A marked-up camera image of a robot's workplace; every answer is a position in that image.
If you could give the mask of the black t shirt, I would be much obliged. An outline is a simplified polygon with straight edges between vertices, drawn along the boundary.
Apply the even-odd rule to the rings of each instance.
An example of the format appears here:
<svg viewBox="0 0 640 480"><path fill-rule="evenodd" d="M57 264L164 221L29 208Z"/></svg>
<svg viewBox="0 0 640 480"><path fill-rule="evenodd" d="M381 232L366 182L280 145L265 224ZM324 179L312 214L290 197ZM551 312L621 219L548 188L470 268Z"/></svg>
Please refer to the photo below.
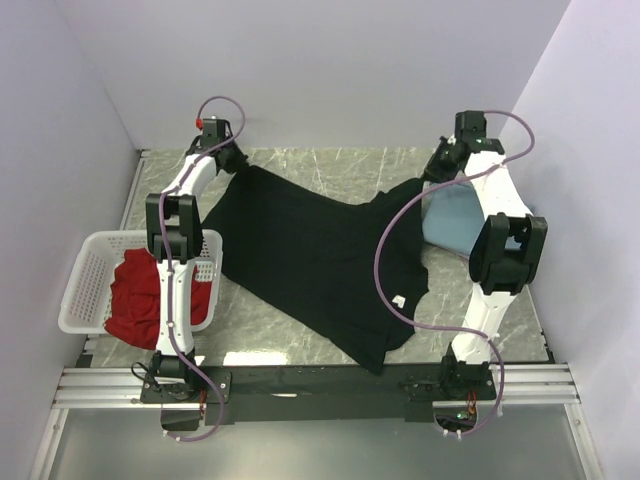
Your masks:
<svg viewBox="0 0 640 480"><path fill-rule="evenodd" d="M298 320L373 374L415 333L388 310L413 318L428 292L420 205L391 219L423 190L406 180L350 205L258 166L237 173L202 226L223 239L222 272Z"/></svg>

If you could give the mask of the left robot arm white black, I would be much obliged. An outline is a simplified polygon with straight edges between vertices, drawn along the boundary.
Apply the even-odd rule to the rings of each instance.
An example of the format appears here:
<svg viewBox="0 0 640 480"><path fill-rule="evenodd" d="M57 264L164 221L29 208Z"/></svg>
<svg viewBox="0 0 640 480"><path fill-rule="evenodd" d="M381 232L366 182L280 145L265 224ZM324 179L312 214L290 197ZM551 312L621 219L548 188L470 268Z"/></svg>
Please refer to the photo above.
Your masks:
<svg viewBox="0 0 640 480"><path fill-rule="evenodd" d="M247 164L228 120L197 118L199 135L167 187L147 196L147 249L159 275L159 333L151 367L164 376L164 389L176 401L193 399L200 388L191 324L192 283L205 233L198 198L219 172L235 173Z"/></svg>

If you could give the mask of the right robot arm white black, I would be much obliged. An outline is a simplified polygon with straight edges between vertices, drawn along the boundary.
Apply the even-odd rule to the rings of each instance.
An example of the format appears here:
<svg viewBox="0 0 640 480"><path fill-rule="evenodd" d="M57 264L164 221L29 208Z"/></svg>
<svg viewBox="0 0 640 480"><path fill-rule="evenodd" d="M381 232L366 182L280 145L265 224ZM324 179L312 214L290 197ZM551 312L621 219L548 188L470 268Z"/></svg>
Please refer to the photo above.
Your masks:
<svg viewBox="0 0 640 480"><path fill-rule="evenodd" d="M443 137L422 178L427 191L422 230L426 241L468 259L471 297L450 344L457 362L481 365L495 358L508 308L535 278L548 225L521 199L502 143L488 135L486 115L466 110Z"/></svg>

